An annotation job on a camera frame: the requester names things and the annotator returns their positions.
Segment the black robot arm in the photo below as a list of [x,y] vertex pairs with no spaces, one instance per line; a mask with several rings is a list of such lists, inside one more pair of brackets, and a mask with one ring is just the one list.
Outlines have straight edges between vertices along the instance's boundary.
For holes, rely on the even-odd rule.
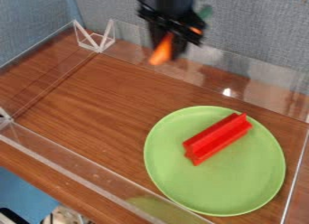
[[138,0],[138,16],[148,22],[152,36],[152,65],[174,61],[188,49],[188,44],[202,44],[205,19],[213,8],[205,5],[193,10],[194,0]]

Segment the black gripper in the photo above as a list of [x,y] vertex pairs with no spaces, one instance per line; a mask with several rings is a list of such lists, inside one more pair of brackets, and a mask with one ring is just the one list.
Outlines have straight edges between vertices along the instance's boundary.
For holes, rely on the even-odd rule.
[[[194,0],[138,0],[138,16],[148,22],[153,50],[168,32],[174,33],[172,41],[172,60],[186,51],[188,42],[200,45],[204,38],[206,22],[194,12]],[[202,30],[202,34],[190,28]]]

